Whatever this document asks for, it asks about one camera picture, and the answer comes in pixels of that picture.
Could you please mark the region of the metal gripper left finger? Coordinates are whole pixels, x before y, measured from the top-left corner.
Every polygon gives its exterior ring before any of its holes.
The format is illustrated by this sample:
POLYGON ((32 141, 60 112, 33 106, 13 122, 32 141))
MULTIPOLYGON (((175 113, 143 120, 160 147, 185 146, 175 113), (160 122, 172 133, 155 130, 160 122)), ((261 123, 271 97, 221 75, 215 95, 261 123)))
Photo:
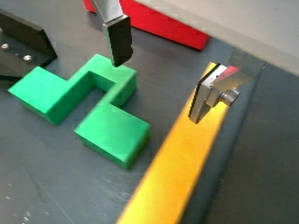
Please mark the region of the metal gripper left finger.
POLYGON ((132 57, 131 18, 124 14, 119 0, 90 0, 96 13, 103 18, 103 32, 115 67, 132 57))

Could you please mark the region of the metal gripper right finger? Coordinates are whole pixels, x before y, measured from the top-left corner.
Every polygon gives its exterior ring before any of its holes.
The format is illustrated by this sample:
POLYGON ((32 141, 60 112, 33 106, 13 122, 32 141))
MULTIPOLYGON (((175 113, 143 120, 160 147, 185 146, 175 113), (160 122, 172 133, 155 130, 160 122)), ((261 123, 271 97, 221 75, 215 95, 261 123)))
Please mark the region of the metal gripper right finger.
POLYGON ((209 113, 219 102, 231 106, 239 97, 236 87, 252 81, 261 73, 265 62, 243 52, 233 52, 229 66, 217 63, 200 78, 191 101, 188 117, 193 123, 209 113))

